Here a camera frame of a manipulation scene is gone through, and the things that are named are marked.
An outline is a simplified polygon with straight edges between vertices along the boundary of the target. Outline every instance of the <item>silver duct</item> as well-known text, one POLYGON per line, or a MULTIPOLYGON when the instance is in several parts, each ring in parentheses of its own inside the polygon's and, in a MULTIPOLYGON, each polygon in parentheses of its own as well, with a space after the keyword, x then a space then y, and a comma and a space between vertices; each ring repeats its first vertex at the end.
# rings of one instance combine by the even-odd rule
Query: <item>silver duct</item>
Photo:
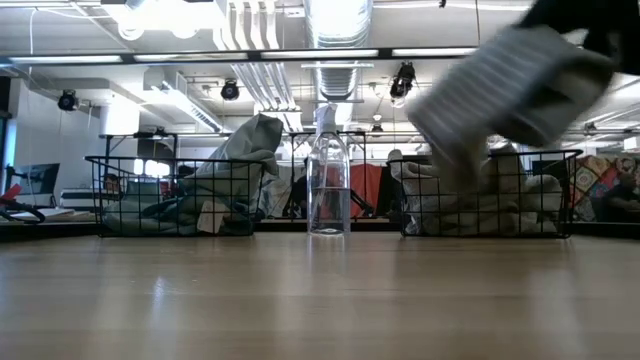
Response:
MULTIPOLYGON (((314 48, 364 47, 373 0, 305 0, 307 31, 314 48)), ((316 84, 327 100, 347 100, 358 83, 357 69, 317 69, 316 84)))

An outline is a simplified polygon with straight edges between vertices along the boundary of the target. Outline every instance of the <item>glass bottle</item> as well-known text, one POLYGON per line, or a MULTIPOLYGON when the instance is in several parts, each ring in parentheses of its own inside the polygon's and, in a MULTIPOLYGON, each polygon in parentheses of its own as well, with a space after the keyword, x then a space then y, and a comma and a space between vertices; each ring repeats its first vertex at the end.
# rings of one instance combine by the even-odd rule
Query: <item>glass bottle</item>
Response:
POLYGON ((307 165, 307 230, 346 235, 351 232, 349 152, 335 131, 335 106, 318 109, 316 119, 318 137, 307 165))

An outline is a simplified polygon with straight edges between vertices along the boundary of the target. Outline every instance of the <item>person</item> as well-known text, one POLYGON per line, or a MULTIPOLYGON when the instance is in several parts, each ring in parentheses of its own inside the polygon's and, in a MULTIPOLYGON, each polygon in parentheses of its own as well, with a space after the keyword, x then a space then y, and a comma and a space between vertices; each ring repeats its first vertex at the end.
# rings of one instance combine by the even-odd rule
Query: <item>person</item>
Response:
POLYGON ((640 222, 640 196, 633 191, 636 178, 629 173, 618 177, 619 183, 602 198, 603 218, 606 222, 640 222))
POLYGON ((304 159, 304 174, 293 183, 291 187, 291 193, 289 199, 282 209, 282 216, 289 217, 290 213, 298 212, 299 217, 302 219, 307 218, 307 163, 309 158, 304 159))
POLYGON ((120 191, 119 179, 115 174, 104 175, 104 189, 107 192, 117 193, 120 191))

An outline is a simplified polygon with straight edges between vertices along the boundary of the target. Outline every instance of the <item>wooden table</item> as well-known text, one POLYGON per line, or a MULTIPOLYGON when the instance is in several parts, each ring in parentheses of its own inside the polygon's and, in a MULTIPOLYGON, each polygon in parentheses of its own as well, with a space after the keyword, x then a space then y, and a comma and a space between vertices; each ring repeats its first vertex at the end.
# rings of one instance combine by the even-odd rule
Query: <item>wooden table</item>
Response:
POLYGON ((1 359, 639 359, 640 244, 0 244, 1 359))

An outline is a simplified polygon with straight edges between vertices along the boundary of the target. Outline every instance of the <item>bottle cap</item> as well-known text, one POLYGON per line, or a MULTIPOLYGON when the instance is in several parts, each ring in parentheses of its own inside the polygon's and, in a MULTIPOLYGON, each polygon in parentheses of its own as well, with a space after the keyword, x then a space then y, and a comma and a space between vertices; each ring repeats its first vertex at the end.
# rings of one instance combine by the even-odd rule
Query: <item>bottle cap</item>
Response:
POLYGON ((316 135, 325 132, 336 132, 336 109, 338 105, 329 104, 316 109, 316 135))

